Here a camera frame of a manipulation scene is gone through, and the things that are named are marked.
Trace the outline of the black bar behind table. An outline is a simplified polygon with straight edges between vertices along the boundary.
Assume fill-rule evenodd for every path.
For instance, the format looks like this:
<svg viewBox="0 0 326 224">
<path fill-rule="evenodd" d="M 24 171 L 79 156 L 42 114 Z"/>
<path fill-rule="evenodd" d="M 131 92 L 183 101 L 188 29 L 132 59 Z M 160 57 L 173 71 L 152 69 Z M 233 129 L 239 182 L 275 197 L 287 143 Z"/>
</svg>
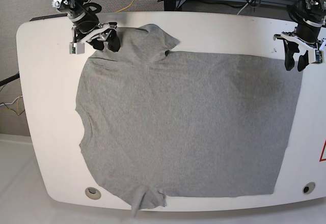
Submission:
<svg viewBox="0 0 326 224">
<path fill-rule="evenodd" d="M 54 15 L 33 17 L 30 21 L 45 20 L 45 19 L 52 19 L 52 18 L 59 18 L 59 17 L 67 17 L 67 14 L 54 14 Z"/>
</svg>

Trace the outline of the black rod at left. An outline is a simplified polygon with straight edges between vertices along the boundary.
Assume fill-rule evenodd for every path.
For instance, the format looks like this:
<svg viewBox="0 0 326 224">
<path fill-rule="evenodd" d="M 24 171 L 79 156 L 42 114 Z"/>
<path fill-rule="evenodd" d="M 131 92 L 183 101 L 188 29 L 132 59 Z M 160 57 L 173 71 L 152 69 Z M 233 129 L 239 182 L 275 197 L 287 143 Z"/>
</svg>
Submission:
<svg viewBox="0 0 326 224">
<path fill-rule="evenodd" d="M 19 75 L 19 72 L 18 72 L 17 74 L 15 74 L 13 76 L 10 76 L 10 77 L 8 77 L 6 79 L 1 80 L 0 81 L 0 86 L 2 87 L 2 86 L 6 85 L 6 84 L 8 84 L 10 82 L 13 82 L 13 81 L 19 79 L 19 78 L 20 78 L 20 75 Z"/>
</svg>

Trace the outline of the grey T-shirt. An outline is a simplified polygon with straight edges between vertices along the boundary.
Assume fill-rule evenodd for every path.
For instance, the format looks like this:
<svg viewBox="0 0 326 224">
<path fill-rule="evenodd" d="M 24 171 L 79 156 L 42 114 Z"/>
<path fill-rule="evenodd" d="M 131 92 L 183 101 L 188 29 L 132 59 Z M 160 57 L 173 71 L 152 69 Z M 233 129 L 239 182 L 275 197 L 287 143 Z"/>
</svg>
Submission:
<svg viewBox="0 0 326 224">
<path fill-rule="evenodd" d="M 132 211 L 170 197 L 272 194 L 302 74 L 281 61 L 194 53 L 158 26 L 125 28 L 118 52 L 96 51 L 76 111 L 86 165 Z"/>
</svg>

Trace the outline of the black table leg post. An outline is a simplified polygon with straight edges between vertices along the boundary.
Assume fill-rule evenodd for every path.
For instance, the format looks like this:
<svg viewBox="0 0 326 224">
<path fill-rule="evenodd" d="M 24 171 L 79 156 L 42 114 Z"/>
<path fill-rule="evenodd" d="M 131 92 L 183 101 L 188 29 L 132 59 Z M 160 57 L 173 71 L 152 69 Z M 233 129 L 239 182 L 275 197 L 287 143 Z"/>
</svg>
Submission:
<svg viewBox="0 0 326 224">
<path fill-rule="evenodd" d="M 164 0 L 164 11 L 182 11 L 182 0 Z"/>
</svg>

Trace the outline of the red warning triangle sticker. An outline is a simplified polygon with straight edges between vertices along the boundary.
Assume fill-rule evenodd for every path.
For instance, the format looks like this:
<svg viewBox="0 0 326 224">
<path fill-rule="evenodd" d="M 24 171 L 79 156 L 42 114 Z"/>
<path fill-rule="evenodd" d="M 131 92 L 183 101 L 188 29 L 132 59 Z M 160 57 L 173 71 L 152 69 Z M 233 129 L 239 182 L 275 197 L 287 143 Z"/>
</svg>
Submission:
<svg viewBox="0 0 326 224">
<path fill-rule="evenodd" d="M 324 142 L 323 149 L 322 149 L 322 152 L 321 152 L 321 155 L 320 155 L 320 159 L 319 159 L 320 162 L 326 161 L 326 155 L 325 155 L 326 150 L 325 150 L 325 148 L 326 148 L 326 141 Z"/>
</svg>

